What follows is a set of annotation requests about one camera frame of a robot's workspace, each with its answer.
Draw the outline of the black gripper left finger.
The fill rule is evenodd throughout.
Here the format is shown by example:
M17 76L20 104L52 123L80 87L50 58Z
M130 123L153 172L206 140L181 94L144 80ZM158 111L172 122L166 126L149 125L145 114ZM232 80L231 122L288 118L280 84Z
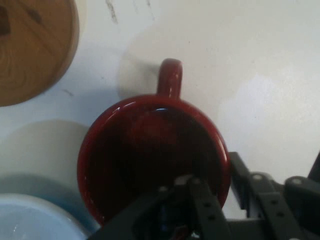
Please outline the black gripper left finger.
M207 181L148 192L123 209L90 240L230 240L232 234Z

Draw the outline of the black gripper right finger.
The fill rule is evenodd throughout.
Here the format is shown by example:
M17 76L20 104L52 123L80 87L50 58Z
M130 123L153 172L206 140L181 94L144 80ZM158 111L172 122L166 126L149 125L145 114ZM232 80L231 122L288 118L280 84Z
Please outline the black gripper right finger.
M320 238L320 159L308 177L283 184L265 172L250 172L237 152L230 152L231 189L246 219L231 221L240 240L318 240Z

